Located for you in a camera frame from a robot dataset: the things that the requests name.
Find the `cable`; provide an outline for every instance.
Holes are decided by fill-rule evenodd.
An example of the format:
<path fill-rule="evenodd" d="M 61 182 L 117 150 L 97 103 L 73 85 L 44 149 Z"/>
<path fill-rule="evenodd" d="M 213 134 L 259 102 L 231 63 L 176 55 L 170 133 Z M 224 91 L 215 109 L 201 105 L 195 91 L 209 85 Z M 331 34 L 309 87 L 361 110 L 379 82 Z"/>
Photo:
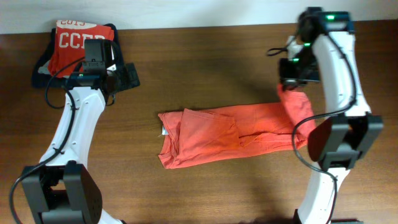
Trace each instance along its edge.
<path fill-rule="evenodd" d="M 112 105 L 114 105 L 115 102 L 116 102 L 116 95 L 113 94 L 113 95 L 112 95 L 112 103 L 110 103 L 110 104 L 108 104 L 108 105 L 106 105 L 106 106 L 112 106 Z"/>
<path fill-rule="evenodd" d="M 299 23 L 298 26 L 300 27 L 300 24 L 301 24 L 302 22 L 304 22 L 304 20 L 309 19 L 309 18 L 317 18 L 317 16 L 314 16 L 314 15 L 306 15 L 306 16 L 303 16 L 301 19 L 298 20 L 298 23 Z M 287 52 L 287 48 L 293 43 L 293 41 L 295 41 L 295 40 L 297 39 L 297 36 L 300 35 L 300 32 L 301 32 L 301 30 L 298 29 L 298 30 L 296 31 L 296 33 L 294 34 L 293 39 L 290 40 L 290 41 L 285 45 L 285 47 L 274 47 L 274 48 L 269 49 L 269 50 L 267 51 L 267 56 L 272 57 L 272 56 L 275 56 L 275 55 L 279 55 L 279 54 L 282 53 L 282 52 Z"/>
<path fill-rule="evenodd" d="M 50 78 L 50 80 L 49 80 L 49 82 L 47 83 L 47 86 L 45 87 L 45 90 L 44 90 L 44 100 L 45 100 L 45 102 L 46 102 L 51 108 L 53 108 L 53 109 L 62 109 L 62 108 L 63 108 L 63 106 L 54 106 L 54 105 L 52 105 L 52 104 L 49 102 L 48 93 L 49 93 L 49 88 L 50 88 L 50 84 L 51 84 L 52 80 L 53 80 L 55 77 L 57 77 L 57 75 L 58 75 L 59 73 L 63 72 L 65 69 L 71 67 L 74 63 L 77 63 L 77 62 L 79 62 L 79 61 L 81 61 L 81 60 L 83 60 L 83 59 L 84 59 L 84 57 L 81 57 L 81 58 L 79 58 L 79 59 L 77 59 L 77 60 L 72 61 L 71 63 L 69 63 L 68 65 L 64 66 L 64 67 L 61 68 L 59 71 L 57 71 L 56 74 L 55 74 L 53 77 Z"/>
<path fill-rule="evenodd" d="M 286 52 L 286 51 L 287 51 L 287 48 L 289 47 L 289 45 L 297 38 L 297 36 L 299 35 L 299 33 L 300 33 L 300 30 L 298 30 L 298 31 L 295 33 L 294 38 L 293 38 L 285 47 L 269 49 L 269 50 L 267 51 L 267 55 L 268 55 L 268 56 L 275 56 L 275 55 L 278 55 L 278 54 L 280 54 L 280 53 L 282 53 L 282 52 Z M 301 120 L 299 123 L 297 123 L 297 124 L 294 126 L 294 129 L 293 129 L 293 132 L 292 132 L 292 145 L 293 145 L 294 153 L 295 153 L 295 155 L 297 156 L 297 158 L 301 161 L 301 163 L 303 163 L 305 166 L 307 166 L 307 167 L 310 168 L 311 170 L 314 170 L 314 171 L 316 171 L 316 172 L 319 172 L 319 173 L 326 174 L 326 175 L 330 176 L 330 178 L 331 178 L 332 181 L 333 181 L 333 188 L 334 188 L 335 194 L 334 194 L 334 197 L 333 197 L 333 202 L 332 202 L 332 206 L 331 206 L 331 210 L 330 210 L 330 215 L 329 215 L 328 220 L 327 220 L 327 222 L 326 222 L 326 224 L 329 224 L 329 222 L 331 221 L 331 218 L 332 218 L 332 216 L 333 216 L 333 212 L 334 212 L 334 210 L 335 210 L 335 205 L 336 205 L 336 201 L 337 201 L 337 192 L 338 192 L 337 181 L 338 181 L 338 180 L 337 180 L 337 178 L 336 178 L 333 174 L 331 174 L 331 173 L 329 173 L 329 172 L 327 172 L 327 171 L 321 170 L 321 169 L 319 169 L 319 168 L 317 168 L 317 167 L 311 165 L 309 162 L 307 162 L 307 161 L 302 157 L 302 155 L 301 155 L 301 153 L 299 152 L 299 150 L 297 149 L 296 144 L 295 144 L 295 141 L 294 141 L 294 136 L 296 135 L 296 132 L 297 132 L 298 128 L 299 128 L 303 123 L 305 123 L 305 122 L 307 122 L 307 121 L 310 121 L 310 120 L 313 120 L 313 119 L 326 118 L 326 117 L 329 117 L 329 116 L 336 116 L 336 115 L 338 115 L 338 114 L 345 113 L 346 111 L 348 111 L 349 109 L 351 109 L 351 108 L 356 104 L 357 89 L 356 89 L 356 82 L 355 82 L 355 77 L 354 77 L 353 69 L 352 69 L 351 65 L 349 64 L 349 61 L 348 61 L 348 59 L 347 59 L 347 56 L 346 56 L 346 54 L 342 51 L 341 47 L 336 43 L 336 41 L 335 41 L 330 35 L 326 35 L 326 36 L 329 38 L 330 42 L 336 47 L 337 51 L 339 52 L 339 54 L 340 54 L 340 56 L 341 56 L 341 59 L 344 60 L 345 64 L 346 64 L 347 67 L 348 67 L 349 75 L 350 75 L 350 77 L 351 77 L 351 82 L 352 82 L 352 85 L 353 85 L 353 86 L 352 86 L 353 92 L 352 92 L 351 100 L 350 100 L 350 102 L 348 103 L 348 105 L 347 105 L 345 108 L 343 108 L 343 109 L 340 109 L 340 110 L 337 110 L 337 111 L 334 111 L 334 112 L 323 113 L 323 114 L 318 114 L 318 115 L 315 115 L 315 116 L 311 116 L 311 117 L 305 118 L 305 119 Z M 274 50 L 278 50 L 278 52 L 273 53 L 273 54 L 270 54 L 270 52 L 271 52 L 271 51 L 274 51 Z"/>
<path fill-rule="evenodd" d="M 51 83 L 51 81 L 53 80 L 53 78 L 56 77 L 60 72 L 64 71 L 64 70 L 67 69 L 68 67 L 72 66 L 74 63 L 77 63 L 77 62 L 79 62 L 80 60 L 83 60 L 83 59 L 84 59 L 84 57 L 79 58 L 78 60 L 73 61 L 72 63 L 69 63 L 67 66 L 61 68 L 61 70 L 59 70 L 53 77 L 51 77 L 51 79 L 50 79 L 49 82 L 47 83 L 47 87 L 45 88 L 45 101 L 47 102 L 47 104 L 48 104 L 49 106 L 51 106 L 52 108 L 55 108 L 55 109 L 60 109 L 60 108 L 62 108 L 62 107 L 53 106 L 53 105 L 49 102 L 49 100 L 48 100 L 48 98 L 47 98 L 47 92 L 48 92 L 48 90 L 49 90 L 49 86 L 50 86 L 50 83 Z M 75 119 L 75 113 L 76 113 L 76 104 L 75 104 L 75 100 L 73 99 L 73 96 L 72 96 L 72 94 L 69 92 L 69 90 L 66 89 L 64 86 L 63 86 L 62 88 L 63 88 L 63 89 L 65 90 L 65 92 L 67 93 L 67 95 L 69 96 L 69 99 L 70 99 L 70 101 L 71 101 L 71 103 L 72 103 L 72 105 L 71 105 L 72 114 L 71 114 L 71 116 L 70 116 L 70 122 L 69 122 L 69 126 L 68 126 L 68 129 L 67 129 L 67 133 L 65 134 L 65 137 L 64 137 L 63 141 L 61 142 L 60 147 L 59 147 L 58 149 L 55 148 L 55 147 L 53 147 L 53 149 L 55 150 L 55 153 L 54 153 L 54 154 L 52 154 L 49 158 L 47 158 L 46 160 L 44 160 L 44 161 L 40 162 L 39 164 L 37 164 L 36 166 L 34 166 L 34 167 L 33 167 L 30 171 L 28 171 L 27 173 L 22 174 L 20 177 L 18 177 L 18 179 L 17 179 L 17 180 L 13 183 L 13 185 L 11 186 L 11 190 L 10 190 L 10 193 L 9 193 L 9 206 L 10 206 L 10 210 L 11 210 L 12 216 L 14 217 L 14 220 L 15 220 L 15 222 L 16 222 L 17 224 L 22 224 L 22 222 L 21 222 L 21 220 L 20 220 L 19 217 L 18 217 L 18 214 L 17 214 L 16 209 L 15 209 L 15 205 L 14 205 L 14 192 L 15 192 L 15 189 L 17 188 L 18 184 L 19 184 L 20 182 L 22 182 L 26 177 L 30 176 L 31 174 L 33 174 L 34 172 L 36 172 L 37 170 L 39 170 L 40 168 L 42 168 L 43 166 L 45 166 L 47 163 L 49 163 L 50 161 L 52 161 L 53 159 L 55 159 L 59 154 L 63 154 L 62 149 L 65 147 L 65 145 L 66 145 L 66 143 L 67 143 L 67 141 L 68 141 L 69 135 L 70 135 L 70 133 L 71 133 L 71 131 L 72 131 L 73 121 L 74 121 L 74 119 Z"/>

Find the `wooden table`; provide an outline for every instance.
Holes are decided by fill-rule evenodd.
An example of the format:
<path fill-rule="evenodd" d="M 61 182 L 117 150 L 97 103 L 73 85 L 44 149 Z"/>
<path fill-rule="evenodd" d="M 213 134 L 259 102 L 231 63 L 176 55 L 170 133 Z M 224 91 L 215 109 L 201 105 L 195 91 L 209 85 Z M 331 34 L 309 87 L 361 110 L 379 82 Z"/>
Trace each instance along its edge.
<path fill-rule="evenodd" d="M 334 218 L 398 222 L 398 22 L 357 22 L 356 58 L 361 84 L 385 128 L 345 180 Z M 290 218 L 303 200 L 310 170 L 293 152 L 166 170 L 158 113 L 184 108 L 276 102 L 278 57 L 295 24 L 192 29 L 121 30 L 126 62 L 141 86 L 119 93 L 101 115 L 88 169 L 103 194 L 104 209 L 128 223 L 239 223 Z M 30 87 L 35 61 L 48 34 L 0 35 L 0 217 L 12 223 L 9 188 L 50 144 L 62 112 L 49 108 L 44 91 Z M 322 85 L 305 91 L 315 113 L 324 111 Z M 54 104 L 64 93 L 51 90 Z M 18 214 L 32 223 L 22 187 Z"/>

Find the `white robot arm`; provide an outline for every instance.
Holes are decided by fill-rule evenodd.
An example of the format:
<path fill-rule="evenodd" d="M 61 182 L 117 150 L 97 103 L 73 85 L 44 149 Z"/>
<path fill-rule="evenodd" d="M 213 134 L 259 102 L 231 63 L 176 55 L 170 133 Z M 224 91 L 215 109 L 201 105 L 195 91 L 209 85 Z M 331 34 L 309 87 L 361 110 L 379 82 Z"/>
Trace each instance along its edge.
<path fill-rule="evenodd" d="M 286 48 L 281 50 L 288 53 L 288 58 L 280 60 L 279 67 L 284 89 L 321 80 L 326 114 L 340 113 L 310 134 L 308 151 L 314 170 L 304 201 L 295 212 L 294 223 L 328 224 L 335 194 L 354 163 L 364 157 L 377 138 L 382 121 L 371 115 L 362 92 L 349 14 L 310 7 L 299 18 L 297 34 L 304 44 L 298 45 L 296 36 L 290 36 Z M 330 175 L 335 177 L 336 185 Z"/>
<path fill-rule="evenodd" d="M 17 223 L 21 221 L 12 194 L 19 182 L 35 223 L 124 223 L 102 209 L 102 195 L 87 171 L 87 158 L 109 96 L 139 85 L 133 64 L 128 66 L 114 42 L 85 40 L 85 61 L 75 67 L 65 84 L 65 107 L 55 136 L 39 164 L 25 167 L 12 187 L 10 207 Z M 53 190 L 59 182 L 65 190 Z"/>

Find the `orange cloth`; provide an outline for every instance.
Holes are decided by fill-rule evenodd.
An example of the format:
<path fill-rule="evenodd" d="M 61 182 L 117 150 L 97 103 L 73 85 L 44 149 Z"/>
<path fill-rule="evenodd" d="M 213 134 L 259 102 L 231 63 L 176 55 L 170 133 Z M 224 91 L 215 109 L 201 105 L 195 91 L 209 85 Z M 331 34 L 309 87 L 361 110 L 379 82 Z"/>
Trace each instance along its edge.
<path fill-rule="evenodd" d="M 281 103 L 159 114 L 169 133 L 159 155 L 163 166 L 175 169 L 292 150 L 293 127 L 313 116 L 311 104 L 305 93 L 282 92 L 280 85 L 278 94 Z M 314 128 L 314 121 L 299 127 L 298 148 L 307 144 Z"/>
<path fill-rule="evenodd" d="M 84 41 L 86 39 L 113 40 L 112 28 L 87 22 L 71 20 L 58 20 L 57 32 L 55 34 L 54 54 L 48 66 L 51 75 L 74 60 L 85 56 Z M 75 65 L 65 69 L 57 75 L 58 78 L 69 76 Z"/>

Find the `white wall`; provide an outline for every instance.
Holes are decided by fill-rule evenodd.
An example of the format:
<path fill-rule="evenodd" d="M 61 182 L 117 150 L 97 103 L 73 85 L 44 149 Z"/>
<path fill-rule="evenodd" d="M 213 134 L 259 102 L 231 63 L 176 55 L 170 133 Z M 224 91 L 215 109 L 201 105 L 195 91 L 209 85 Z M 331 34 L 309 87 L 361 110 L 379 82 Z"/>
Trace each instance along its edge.
<path fill-rule="evenodd" d="M 307 6 L 356 21 L 398 18 L 398 0 L 0 0 L 0 34 L 49 32 L 57 19 L 118 29 L 290 23 Z"/>

